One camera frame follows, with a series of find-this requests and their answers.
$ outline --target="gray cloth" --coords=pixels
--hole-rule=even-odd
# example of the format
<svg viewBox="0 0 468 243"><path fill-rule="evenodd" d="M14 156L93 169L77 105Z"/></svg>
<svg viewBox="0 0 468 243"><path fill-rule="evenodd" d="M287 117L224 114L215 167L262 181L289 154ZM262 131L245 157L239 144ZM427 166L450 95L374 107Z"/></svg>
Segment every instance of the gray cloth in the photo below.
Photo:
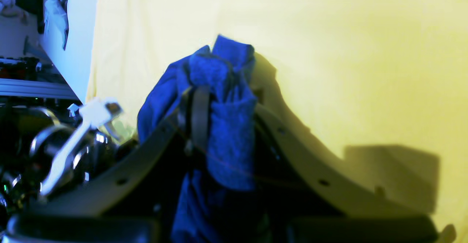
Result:
<svg viewBox="0 0 468 243"><path fill-rule="evenodd" d="M65 50L68 39L68 16L67 16L68 0L47 0L45 2L45 22L46 26L52 21L60 31L62 31L63 45Z"/></svg>

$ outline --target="black machinery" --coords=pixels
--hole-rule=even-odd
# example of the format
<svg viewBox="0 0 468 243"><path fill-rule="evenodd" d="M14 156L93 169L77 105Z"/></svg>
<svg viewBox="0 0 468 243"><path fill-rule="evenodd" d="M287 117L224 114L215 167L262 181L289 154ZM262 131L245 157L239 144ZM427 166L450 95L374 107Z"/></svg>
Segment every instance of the black machinery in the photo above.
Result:
<svg viewBox="0 0 468 243"><path fill-rule="evenodd" d="M7 242L167 242L189 167L184 147L188 140L199 141L191 133L209 118L202 93L202 88L188 90L179 108L140 146L116 145L104 133L88 131L69 156L72 176L61 176L64 183L51 190L47 203L41 202L41 182L74 128L51 122L33 139L23 139L32 143L27 158L12 164L20 165L14 171L7 164L2 168L3 214L9 218L15 213L5 230ZM270 242L437 240L426 215L376 197L341 176L262 105L256 107L255 120L256 176L266 198Z"/></svg>

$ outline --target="yellow fabric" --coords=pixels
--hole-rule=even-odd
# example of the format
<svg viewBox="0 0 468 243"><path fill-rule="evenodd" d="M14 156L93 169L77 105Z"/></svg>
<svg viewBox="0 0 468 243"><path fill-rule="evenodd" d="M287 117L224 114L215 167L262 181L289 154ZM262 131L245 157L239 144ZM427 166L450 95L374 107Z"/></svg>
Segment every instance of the yellow fabric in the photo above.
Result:
<svg viewBox="0 0 468 243"><path fill-rule="evenodd" d="M468 243L467 11L468 0L98 0L87 99L117 98L131 134L172 61L218 33L252 44L252 87L310 149Z"/></svg>

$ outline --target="mounting hole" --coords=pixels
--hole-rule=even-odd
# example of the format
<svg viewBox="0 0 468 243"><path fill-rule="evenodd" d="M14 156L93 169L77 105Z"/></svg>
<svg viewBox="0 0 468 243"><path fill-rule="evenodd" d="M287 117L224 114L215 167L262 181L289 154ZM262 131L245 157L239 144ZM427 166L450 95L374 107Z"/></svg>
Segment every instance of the mounting hole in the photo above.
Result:
<svg viewBox="0 0 468 243"><path fill-rule="evenodd" d="M281 135L285 135L286 134L286 131L284 130L284 128L278 128L278 132L281 134Z"/></svg>
<svg viewBox="0 0 468 243"><path fill-rule="evenodd" d="M326 186L326 187L330 186L330 183L327 180L323 180L323 179L319 180L319 184Z"/></svg>
<svg viewBox="0 0 468 243"><path fill-rule="evenodd" d="M128 178L122 178L122 179L118 179L116 181L116 185L124 185L128 182Z"/></svg>

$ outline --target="blue cloth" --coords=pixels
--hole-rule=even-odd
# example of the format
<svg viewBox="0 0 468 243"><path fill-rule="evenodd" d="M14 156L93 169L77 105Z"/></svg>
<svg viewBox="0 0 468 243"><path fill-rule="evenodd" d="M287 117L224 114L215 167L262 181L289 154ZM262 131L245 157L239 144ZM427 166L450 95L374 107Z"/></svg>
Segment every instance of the blue cloth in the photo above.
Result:
<svg viewBox="0 0 468 243"><path fill-rule="evenodd" d="M141 142L179 104L190 86L209 85L211 103L206 170L184 178L172 229L174 242L233 242L253 235L262 218L254 170L254 108L249 89L254 48L218 36L172 63L148 95L137 120Z"/></svg>

